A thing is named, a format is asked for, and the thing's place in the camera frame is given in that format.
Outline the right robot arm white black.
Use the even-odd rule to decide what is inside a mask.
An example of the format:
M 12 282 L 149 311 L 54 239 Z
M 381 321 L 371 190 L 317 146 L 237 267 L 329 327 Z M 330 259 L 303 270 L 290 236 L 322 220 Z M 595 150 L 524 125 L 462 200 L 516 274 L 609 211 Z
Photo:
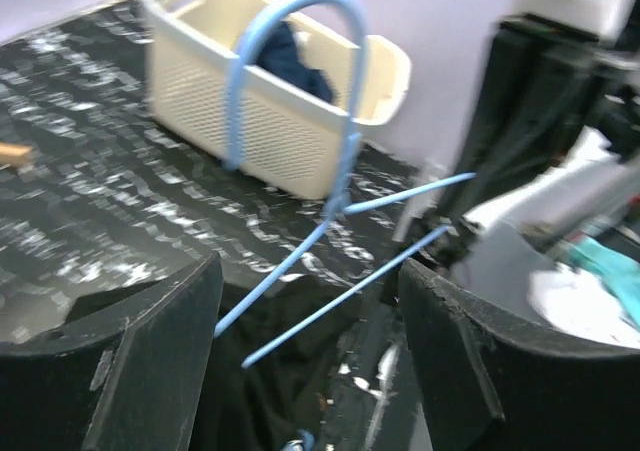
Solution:
M 629 78 L 639 53 L 639 0 L 514 0 L 499 24 L 476 108 L 448 186 L 409 204 L 400 250 L 450 271 L 471 259 L 507 309 L 592 342 L 639 345 L 639 266 L 597 242 L 639 186 L 639 111 Z M 614 163 L 604 185 L 558 200 L 521 225 L 481 232 L 468 213 L 561 163 L 592 128 Z

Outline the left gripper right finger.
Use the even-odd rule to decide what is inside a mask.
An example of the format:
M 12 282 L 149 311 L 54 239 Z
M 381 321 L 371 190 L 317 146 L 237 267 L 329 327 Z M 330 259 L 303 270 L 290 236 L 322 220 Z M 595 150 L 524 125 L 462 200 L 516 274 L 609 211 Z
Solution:
M 437 450 L 635 450 L 639 353 L 560 333 L 415 260 L 399 305 Z

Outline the black graphic t shirt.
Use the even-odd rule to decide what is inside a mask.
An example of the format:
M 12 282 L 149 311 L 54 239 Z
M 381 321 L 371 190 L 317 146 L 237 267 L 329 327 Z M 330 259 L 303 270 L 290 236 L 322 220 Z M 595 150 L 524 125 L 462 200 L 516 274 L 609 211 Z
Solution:
M 78 298 L 66 323 L 82 319 L 153 283 Z M 364 450 L 375 394 L 355 385 L 354 360 L 345 351 L 348 332 L 360 321 L 351 298 L 287 340 L 256 364 L 245 355 L 301 321 L 341 290 L 311 276 L 286 283 L 260 298 L 221 337 L 208 361 L 185 450 Z M 218 315 L 245 294 L 223 282 Z

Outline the navy blue t shirt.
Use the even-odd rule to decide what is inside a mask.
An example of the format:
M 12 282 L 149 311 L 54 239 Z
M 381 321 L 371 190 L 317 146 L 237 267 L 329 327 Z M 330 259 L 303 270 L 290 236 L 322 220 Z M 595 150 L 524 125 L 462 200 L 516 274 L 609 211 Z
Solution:
M 322 101 L 334 101 L 334 91 L 323 72 L 302 62 L 294 32 L 286 21 L 265 40 L 255 65 Z

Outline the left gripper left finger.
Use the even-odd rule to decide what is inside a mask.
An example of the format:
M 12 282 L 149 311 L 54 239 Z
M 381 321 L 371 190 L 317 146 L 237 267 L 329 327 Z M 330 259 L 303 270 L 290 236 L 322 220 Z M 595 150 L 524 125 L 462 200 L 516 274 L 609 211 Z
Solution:
M 223 288 L 218 254 L 1 346 L 4 450 L 185 450 Z

